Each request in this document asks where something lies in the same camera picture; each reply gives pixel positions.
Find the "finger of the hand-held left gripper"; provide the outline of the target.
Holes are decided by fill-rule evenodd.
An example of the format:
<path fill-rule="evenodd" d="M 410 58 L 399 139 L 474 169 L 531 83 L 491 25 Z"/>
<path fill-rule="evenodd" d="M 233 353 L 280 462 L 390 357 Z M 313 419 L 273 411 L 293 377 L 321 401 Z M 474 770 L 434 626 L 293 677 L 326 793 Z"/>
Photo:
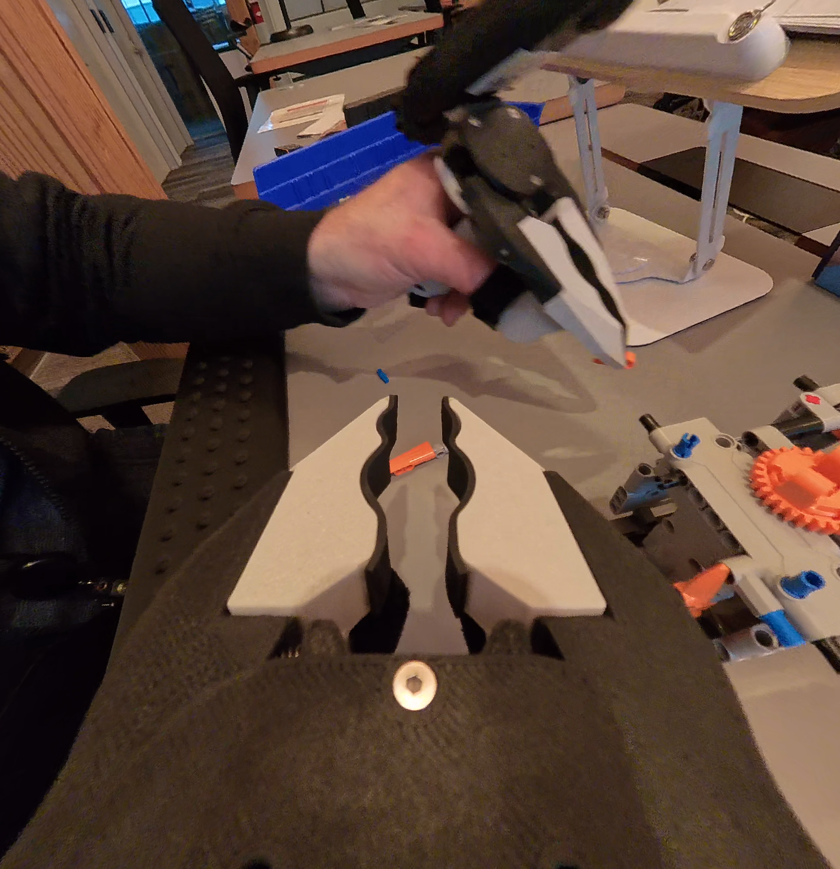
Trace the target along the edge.
<path fill-rule="evenodd" d="M 597 270 L 577 247 L 571 254 L 568 237 L 556 224 L 523 219 L 519 229 L 539 262 L 556 284 L 556 292 L 542 303 L 545 313 L 571 332 L 594 358 L 615 368 L 629 367 L 627 325 L 616 286 Z"/>
<path fill-rule="evenodd" d="M 595 290 L 602 307 L 618 321 L 626 334 L 628 321 L 621 309 L 621 297 L 607 256 L 575 199 L 556 201 L 555 226 L 564 239 L 577 271 Z"/>

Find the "toy building-block model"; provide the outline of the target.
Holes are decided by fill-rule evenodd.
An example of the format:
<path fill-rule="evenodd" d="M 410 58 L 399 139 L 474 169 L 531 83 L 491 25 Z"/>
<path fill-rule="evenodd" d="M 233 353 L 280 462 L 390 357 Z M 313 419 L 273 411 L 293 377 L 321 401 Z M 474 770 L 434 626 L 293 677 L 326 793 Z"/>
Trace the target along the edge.
<path fill-rule="evenodd" d="M 840 675 L 840 382 L 769 425 L 640 421 L 658 453 L 610 499 L 724 663 L 814 646 Z"/>

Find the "white book stand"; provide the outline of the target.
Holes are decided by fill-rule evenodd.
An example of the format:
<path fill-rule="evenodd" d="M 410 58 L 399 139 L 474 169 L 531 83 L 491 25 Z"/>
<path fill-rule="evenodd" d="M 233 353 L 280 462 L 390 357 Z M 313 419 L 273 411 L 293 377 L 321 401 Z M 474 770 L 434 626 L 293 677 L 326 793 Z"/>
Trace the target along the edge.
<path fill-rule="evenodd" d="M 795 70 L 797 52 L 772 15 L 774 2 L 636 2 L 604 31 L 543 49 L 545 67 L 568 74 L 582 183 L 591 223 L 618 283 L 632 347 L 657 342 L 765 296 L 773 279 L 723 252 L 724 223 L 745 106 L 783 103 L 827 110 L 830 79 L 816 92 L 759 95 L 763 81 Z M 682 88 L 708 107 L 697 239 L 610 206 L 601 161 L 597 79 L 644 79 Z"/>

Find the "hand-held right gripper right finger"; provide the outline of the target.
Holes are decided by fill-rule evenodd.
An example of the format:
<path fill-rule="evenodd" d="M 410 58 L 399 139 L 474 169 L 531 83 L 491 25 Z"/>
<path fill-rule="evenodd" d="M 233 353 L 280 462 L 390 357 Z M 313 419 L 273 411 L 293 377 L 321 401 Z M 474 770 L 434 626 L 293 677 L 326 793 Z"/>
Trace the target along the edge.
<path fill-rule="evenodd" d="M 594 617 L 607 602 L 550 475 L 453 397 L 441 402 L 449 517 L 445 586 L 470 654 L 502 622 Z"/>

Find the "clear plastic bag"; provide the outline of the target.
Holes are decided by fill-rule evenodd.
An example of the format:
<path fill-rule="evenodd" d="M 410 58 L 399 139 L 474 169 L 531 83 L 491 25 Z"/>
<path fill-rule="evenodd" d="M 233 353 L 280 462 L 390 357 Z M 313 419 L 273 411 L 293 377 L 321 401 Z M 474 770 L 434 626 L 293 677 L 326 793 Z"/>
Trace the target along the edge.
<path fill-rule="evenodd" d="M 325 136 L 346 129 L 344 114 L 345 94 L 328 95 L 273 110 L 260 125 L 257 133 L 300 127 L 295 134 L 300 138 Z"/>

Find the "blue plastic bin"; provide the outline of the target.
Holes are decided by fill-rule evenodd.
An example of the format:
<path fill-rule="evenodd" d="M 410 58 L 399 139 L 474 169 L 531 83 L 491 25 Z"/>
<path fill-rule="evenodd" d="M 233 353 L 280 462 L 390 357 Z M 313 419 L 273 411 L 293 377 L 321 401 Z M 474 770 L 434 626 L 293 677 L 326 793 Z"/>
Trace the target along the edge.
<path fill-rule="evenodd" d="M 393 111 L 254 169 L 258 195 L 285 211 L 324 210 L 430 151 L 408 139 Z"/>

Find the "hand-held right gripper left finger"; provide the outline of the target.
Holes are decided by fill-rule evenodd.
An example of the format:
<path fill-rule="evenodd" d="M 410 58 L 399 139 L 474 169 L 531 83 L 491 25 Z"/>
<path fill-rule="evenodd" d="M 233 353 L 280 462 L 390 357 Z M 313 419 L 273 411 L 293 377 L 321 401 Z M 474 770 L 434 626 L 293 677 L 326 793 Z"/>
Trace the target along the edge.
<path fill-rule="evenodd" d="M 410 595 L 380 504 L 396 429 L 388 396 L 295 464 L 227 601 L 231 615 L 331 621 L 356 652 L 396 650 Z"/>

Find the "black dimpled panel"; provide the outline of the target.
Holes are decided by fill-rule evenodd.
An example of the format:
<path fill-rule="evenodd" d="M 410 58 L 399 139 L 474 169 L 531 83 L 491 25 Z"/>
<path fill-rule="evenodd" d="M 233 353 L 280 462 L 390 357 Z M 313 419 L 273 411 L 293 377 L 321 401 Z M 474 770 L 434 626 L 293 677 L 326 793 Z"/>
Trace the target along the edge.
<path fill-rule="evenodd" d="M 191 343 L 124 595 L 117 642 L 209 537 L 287 470 L 285 335 Z"/>

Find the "wide wooden post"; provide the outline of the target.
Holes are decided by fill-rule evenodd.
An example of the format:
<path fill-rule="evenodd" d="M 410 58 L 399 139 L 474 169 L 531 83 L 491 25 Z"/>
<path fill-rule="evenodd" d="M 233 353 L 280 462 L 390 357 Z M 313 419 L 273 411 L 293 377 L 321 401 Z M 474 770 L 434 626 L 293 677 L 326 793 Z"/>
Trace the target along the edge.
<path fill-rule="evenodd" d="M 45 2 L 0 1 L 0 170 L 86 194 L 165 199 Z"/>

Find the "person's left hand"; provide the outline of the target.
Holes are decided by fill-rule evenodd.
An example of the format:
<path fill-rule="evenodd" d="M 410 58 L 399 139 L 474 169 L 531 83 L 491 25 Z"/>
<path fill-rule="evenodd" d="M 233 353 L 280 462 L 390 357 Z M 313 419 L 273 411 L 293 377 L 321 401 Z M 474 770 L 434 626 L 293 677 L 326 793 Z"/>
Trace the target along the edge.
<path fill-rule="evenodd" d="M 398 165 L 329 210 L 308 244 L 309 286 L 318 309 L 370 310 L 416 285 L 437 282 L 447 292 L 426 300 L 425 311 L 454 325 L 497 267 L 456 234 L 457 218 L 431 154 Z"/>

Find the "black office chair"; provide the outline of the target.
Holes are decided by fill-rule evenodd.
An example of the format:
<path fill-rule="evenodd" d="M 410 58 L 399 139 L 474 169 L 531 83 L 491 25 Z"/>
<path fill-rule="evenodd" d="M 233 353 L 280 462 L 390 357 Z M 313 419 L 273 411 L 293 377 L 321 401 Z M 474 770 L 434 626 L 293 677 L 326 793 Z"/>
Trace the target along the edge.
<path fill-rule="evenodd" d="M 177 40 L 194 72 L 211 93 L 222 118 L 233 162 L 237 165 L 249 128 L 249 117 L 244 109 L 239 85 L 185 2 L 153 1 L 153 7 Z"/>

